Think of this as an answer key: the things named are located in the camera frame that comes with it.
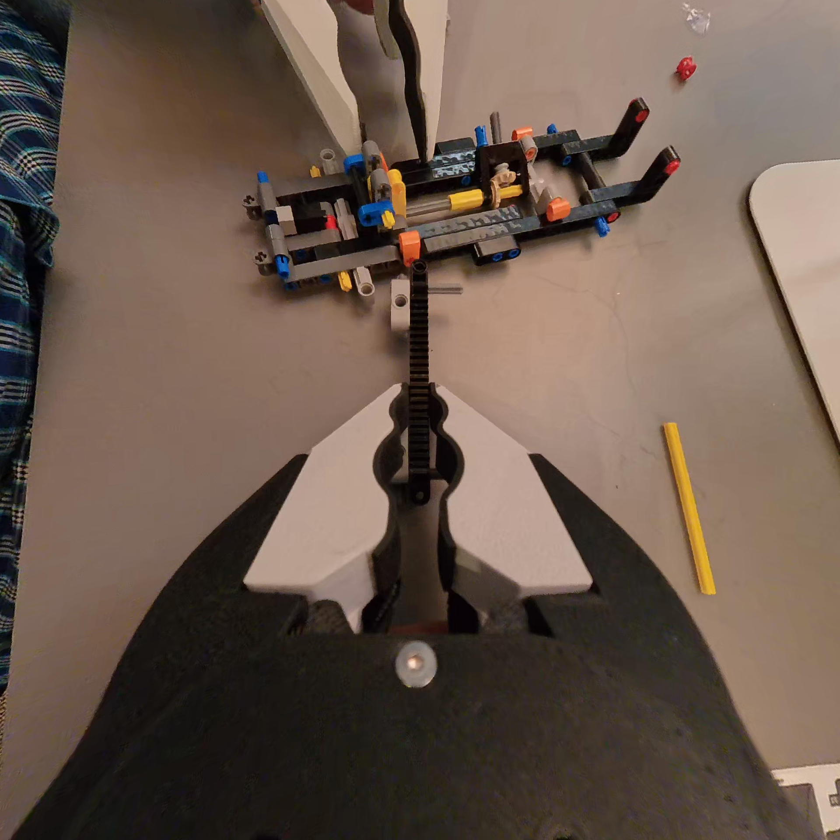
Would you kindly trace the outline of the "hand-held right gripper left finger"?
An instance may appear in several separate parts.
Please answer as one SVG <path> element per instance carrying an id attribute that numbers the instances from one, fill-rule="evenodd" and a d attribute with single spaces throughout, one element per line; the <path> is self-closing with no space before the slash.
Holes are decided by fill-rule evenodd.
<path id="1" fill-rule="evenodd" d="M 258 593 L 333 602 L 355 633 L 385 622 L 401 581 L 398 498 L 407 393 L 393 385 L 315 445 L 245 574 Z"/>

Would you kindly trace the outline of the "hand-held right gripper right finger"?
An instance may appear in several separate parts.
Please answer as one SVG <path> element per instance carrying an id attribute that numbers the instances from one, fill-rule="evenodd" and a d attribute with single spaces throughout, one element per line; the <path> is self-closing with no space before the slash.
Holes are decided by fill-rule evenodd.
<path id="1" fill-rule="evenodd" d="M 448 630 L 477 633 L 534 596 L 588 592 L 592 575 L 529 451 L 443 386 L 429 396 Z"/>

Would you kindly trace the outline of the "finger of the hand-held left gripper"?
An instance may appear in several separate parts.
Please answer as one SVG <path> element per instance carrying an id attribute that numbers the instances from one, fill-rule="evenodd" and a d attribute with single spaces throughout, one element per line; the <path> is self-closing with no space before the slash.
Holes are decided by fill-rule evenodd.
<path id="1" fill-rule="evenodd" d="M 326 1 L 259 6 L 339 151 L 361 152 L 358 102 L 340 63 L 338 20 Z"/>
<path id="2" fill-rule="evenodd" d="M 374 21 L 385 55 L 402 61 L 417 157 L 428 163 L 437 140 L 448 2 L 375 1 Z"/>

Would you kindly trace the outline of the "black lego chassis frame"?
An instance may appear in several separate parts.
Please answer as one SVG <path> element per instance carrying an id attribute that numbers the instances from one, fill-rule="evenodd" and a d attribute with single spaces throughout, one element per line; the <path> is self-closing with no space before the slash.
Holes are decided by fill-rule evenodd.
<path id="1" fill-rule="evenodd" d="M 242 201 L 264 230 L 254 263 L 287 292 L 336 283 L 372 298 L 374 277 L 418 260 L 468 251 L 482 266 L 517 258 L 533 238 L 581 229 L 605 237 L 622 210 L 652 200 L 680 168 L 669 145 L 635 181 L 609 185 L 598 171 L 629 151 L 649 114 L 636 98 L 613 133 L 584 139 L 552 123 L 503 142 L 493 112 L 490 128 L 436 143 L 426 162 L 389 163 L 362 133 L 359 153 L 322 150 L 308 178 L 274 186 L 259 171 Z"/>

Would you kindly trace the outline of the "black lego gear rack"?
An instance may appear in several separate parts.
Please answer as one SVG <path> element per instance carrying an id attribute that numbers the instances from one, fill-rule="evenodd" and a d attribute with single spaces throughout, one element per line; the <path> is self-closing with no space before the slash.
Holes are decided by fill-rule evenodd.
<path id="1" fill-rule="evenodd" d="M 427 263 L 415 260 L 409 274 L 407 492 L 419 506 L 431 496 Z"/>

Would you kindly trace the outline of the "yellow lego axle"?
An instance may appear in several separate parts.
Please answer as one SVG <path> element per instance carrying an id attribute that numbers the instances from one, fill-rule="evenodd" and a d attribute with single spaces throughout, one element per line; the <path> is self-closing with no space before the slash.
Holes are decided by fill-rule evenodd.
<path id="1" fill-rule="evenodd" d="M 686 535 L 695 565 L 699 591 L 703 595 L 715 595 L 717 593 L 717 587 L 713 578 L 707 545 L 700 523 L 697 500 L 691 484 L 679 429 L 676 423 L 668 422 L 663 425 L 663 431 L 671 470 L 677 488 L 679 504 L 686 526 Z"/>

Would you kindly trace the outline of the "lego sticker sheet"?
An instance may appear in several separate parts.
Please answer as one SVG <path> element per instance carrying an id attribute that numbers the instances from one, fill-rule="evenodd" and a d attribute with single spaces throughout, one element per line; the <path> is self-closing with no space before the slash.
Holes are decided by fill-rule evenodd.
<path id="1" fill-rule="evenodd" d="M 839 838 L 839 763 L 771 771 L 789 800 L 821 838 Z"/>

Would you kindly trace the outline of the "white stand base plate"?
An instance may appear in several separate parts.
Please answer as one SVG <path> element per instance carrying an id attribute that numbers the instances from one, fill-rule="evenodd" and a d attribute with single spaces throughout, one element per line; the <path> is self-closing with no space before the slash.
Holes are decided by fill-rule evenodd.
<path id="1" fill-rule="evenodd" d="M 777 164 L 749 211 L 825 415 L 839 438 L 839 160 Z"/>

